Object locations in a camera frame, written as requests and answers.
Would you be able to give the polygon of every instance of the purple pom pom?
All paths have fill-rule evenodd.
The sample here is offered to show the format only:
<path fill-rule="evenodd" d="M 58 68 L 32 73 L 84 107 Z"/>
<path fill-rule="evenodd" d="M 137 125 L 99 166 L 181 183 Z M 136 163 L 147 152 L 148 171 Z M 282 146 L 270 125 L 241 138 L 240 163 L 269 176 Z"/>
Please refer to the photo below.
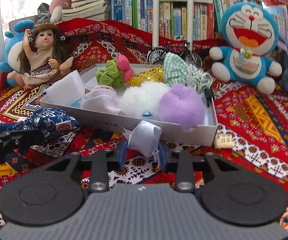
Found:
<path fill-rule="evenodd" d="M 178 123 L 188 130 L 204 123 L 205 105 L 199 94 L 184 85 L 173 85 L 159 102 L 159 120 Z"/>

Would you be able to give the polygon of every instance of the doll face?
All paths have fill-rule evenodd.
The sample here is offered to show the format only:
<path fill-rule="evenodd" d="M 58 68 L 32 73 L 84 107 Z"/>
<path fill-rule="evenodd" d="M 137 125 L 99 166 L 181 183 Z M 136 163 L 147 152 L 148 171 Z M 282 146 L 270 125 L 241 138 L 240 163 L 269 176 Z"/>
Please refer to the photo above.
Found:
<path fill-rule="evenodd" d="M 233 47 L 251 49 L 257 55 L 270 51 L 275 41 L 274 28 L 265 19 L 263 9 L 250 4 L 228 18 L 226 32 Z"/>
<path fill-rule="evenodd" d="M 40 32 L 35 40 L 35 47 L 37 49 L 54 46 L 54 34 L 51 30 Z"/>

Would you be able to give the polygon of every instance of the white box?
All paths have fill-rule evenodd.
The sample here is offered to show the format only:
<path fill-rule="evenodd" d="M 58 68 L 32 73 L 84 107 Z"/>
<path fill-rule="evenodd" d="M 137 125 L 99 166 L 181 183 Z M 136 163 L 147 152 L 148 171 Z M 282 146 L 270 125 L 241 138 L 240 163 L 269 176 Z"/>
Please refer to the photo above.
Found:
<path fill-rule="evenodd" d="M 137 74 L 144 70 L 153 68 L 154 65 L 130 64 L 130 67 L 132 68 L 134 73 Z M 97 85 L 95 73 L 98 69 L 105 69 L 105 64 L 95 64 L 80 73 L 81 79 L 85 83 L 88 90 L 91 90 L 92 87 Z M 123 88 L 116 89 L 117 94 L 121 95 L 127 87 L 128 85 L 125 85 Z M 204 94 L 201 94 L 201 97 L 206 105 L 206 98 Z M 83 126 L 92 126 L 97 129 L 122 133 L 123 128 L 126 128 L 127 130 L 133 130 L 142 120 L 133 117 L 105 114 L 90 110 L 74 108 L 71 106 L 60 105 L 57 103 L 59 102 L 57 98 L 58 97 L 51 98 L 49 95 L 46 95 L 40 100 L 40 104 L 43 108 L 59 108 L 64 110 L 67 114 L 76 118 Z M 213 101 L 210 107 L 207 108 L 206 115 L 207 117 L 205 118 L 205 120 L 207 121 L 207 125 L 198 125 L 196 128 L 191 129 L 191 131 L 182 130 L 179 124 L 147 119 L 145 120 L 163 129 L 161 140 L 174 143 L 211 146 L 218 125 Z"/>

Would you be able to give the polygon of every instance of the white pole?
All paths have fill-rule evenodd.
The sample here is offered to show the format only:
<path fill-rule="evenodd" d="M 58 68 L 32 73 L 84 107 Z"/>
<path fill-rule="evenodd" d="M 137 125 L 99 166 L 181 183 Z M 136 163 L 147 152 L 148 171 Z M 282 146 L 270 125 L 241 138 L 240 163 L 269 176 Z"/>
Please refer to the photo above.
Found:
<path fill-rule="evenodd" d="M 194 0 L 187 0 L 187 41 L 190 43 L 190 50 L 193 48 L 193 10 Z"/>
<path fill-rule="evenodd" d="M 159 44 L 160 0 L 153 0 L 153 47 Z"/>

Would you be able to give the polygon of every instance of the doll hair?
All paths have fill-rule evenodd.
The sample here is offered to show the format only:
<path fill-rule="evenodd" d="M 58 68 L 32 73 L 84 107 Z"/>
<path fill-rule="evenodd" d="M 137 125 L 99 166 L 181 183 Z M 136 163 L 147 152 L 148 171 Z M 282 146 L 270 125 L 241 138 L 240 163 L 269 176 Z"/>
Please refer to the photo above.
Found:
<path fill-rule="evenodd" d="M 30 48 L 33 52 L 37 51 L 37 48 L 35 47 L 35 41 L 36 37 L 44 31 L 51 30 L 54 35 L 54 49 L 53 49 L 53 58 L 55 58 L 59 64 L 62 64 L 68 59 L 68 56 L 70 54 L 70 51 L 68 50 L 68 44 L 65 40 L 61 39 L 62 32 L 59 27 L 57 27 L 54 24 L 46 23 L 40 25 L 38 28 L 36 28 L 34 31 L 32 31 L 32 34 L 29 36 L 29 38 L 32 38 L 32 41 L 30 41 Z M 21 72 L 30 72 L 31 66 L 30 62 L 24 52 L 24 49 L 20 52 L 17 60 L 20 60 L 20 71 Z"/>

